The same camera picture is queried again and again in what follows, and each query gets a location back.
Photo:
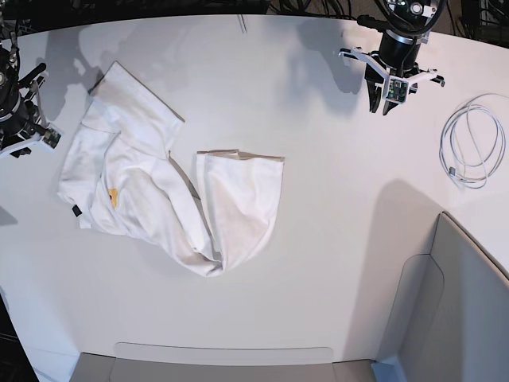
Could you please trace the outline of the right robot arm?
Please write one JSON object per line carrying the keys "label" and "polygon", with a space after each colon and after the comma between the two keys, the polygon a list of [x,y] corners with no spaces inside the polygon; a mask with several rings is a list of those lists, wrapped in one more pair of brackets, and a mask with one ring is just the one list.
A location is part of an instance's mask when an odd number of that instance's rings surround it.
{"label": "right robot arm", "polygon": [[1,21],[1,32],[10,39],[10,48],[1,48],[1,156],[19,158],[31,153],[30,146],[39,142],[48,130],[41,110],[40,95],[45,82],[41,63],[20,77],[21,54],[17,42],[18,27]]}

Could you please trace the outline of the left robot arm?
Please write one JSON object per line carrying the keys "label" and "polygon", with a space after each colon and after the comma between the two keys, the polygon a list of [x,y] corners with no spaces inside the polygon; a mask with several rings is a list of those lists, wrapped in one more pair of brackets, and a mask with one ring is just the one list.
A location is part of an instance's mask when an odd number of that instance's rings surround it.
{"label": "left robot arm", "polygon": [[379,48],[369,53],[360,47],[341,49],[339,56],[365,63],[369,112],[375,113],[383,106],[383,114],[387,115],[404,104],[410,94],[415,94],[421,82],[445,85],[445,78],[436,69],[419,67],[417,56],[448,3],[411,0],[377,1],[375,4],[384,20],[360,15],[356,22],[382,34]]}

